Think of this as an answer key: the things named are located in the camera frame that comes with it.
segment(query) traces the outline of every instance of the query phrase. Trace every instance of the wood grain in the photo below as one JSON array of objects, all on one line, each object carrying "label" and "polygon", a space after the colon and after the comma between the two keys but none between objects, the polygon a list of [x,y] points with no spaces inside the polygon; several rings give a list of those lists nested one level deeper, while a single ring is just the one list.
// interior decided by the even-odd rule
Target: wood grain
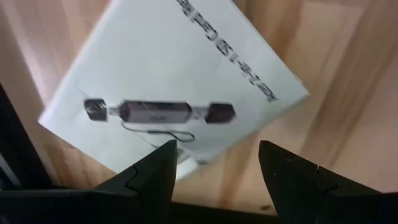
[{"label": "wood grain", "polygon": [[[398,181],[398,2],[236,0],[311,96],[175,186],[173,199],[275,214],[258,143],[270,140],[381,191]],[[0,0],[0,81],[52,180],[114,173],[37,124],[108,0]]]}]

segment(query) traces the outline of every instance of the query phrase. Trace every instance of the wooden table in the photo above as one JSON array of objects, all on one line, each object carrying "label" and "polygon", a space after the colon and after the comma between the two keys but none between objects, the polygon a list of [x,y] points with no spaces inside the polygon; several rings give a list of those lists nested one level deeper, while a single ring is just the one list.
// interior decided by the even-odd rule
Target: wooden table
[{"label": "wooden table", "polygon": [[[1,83],[52,180],[90,188],[112,177],[36,122],[108,1],[0,3]],[[398,1],[236,4],[312,95],[178,182],[174,200],[274,214],[257,161],[261,139],[377,190],[398,190]]]}]

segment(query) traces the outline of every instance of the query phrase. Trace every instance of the white box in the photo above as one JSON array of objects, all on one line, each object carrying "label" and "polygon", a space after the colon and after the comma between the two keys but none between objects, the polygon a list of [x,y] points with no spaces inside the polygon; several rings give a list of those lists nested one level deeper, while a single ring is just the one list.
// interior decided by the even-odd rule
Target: white box
[{"label": "white box", "polygon": [[[115,172],[173,139],[122,125],[186,132],[195,140],[178,143],[189,155],[180,158],[189,157],[177,166],[179,178],[307,95],[231,1],[117,0],[40,123]],[[95,98],[106,105],[87,101]]]}]

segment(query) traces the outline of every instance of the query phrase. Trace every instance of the black plastic object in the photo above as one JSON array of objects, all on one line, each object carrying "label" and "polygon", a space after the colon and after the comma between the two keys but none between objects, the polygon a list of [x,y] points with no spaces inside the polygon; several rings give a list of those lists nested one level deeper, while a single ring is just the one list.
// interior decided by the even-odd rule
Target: black plastic object
[{"label": "black plastic object", "polygon": [[398,194],[382,194],[261,141],[264,181],[283,223],[398,223]]},{"label": "black plastic object", "polygon": [[11,223],[162,223],[172,198],[177,143],[165,143],[93,190],[0,192]]},{"label": "black plastic object", "polygon": [[229,123],[235,117],[234,107],[229,103],[212,103],[205,118],[207,124]]},{"label": "black plastic object", "polygon": [[93,121],[107,121],[107,108],[103,99],[87,99],[84,102],[89,119]]}]

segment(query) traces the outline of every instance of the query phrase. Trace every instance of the black cap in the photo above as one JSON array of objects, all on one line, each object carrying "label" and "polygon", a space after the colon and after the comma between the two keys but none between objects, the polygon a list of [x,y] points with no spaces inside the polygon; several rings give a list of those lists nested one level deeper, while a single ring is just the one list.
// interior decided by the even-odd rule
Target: black cap
[{"label": "black cap", "polygon": [[212,103],[205,118],[207,124],[226,124],[235,117],[235,110],[230,103]]},{"label": "black cap", "polygon": [[106,121],[106,103],[103,99],[86,99],[85,110],[90,120]]}]

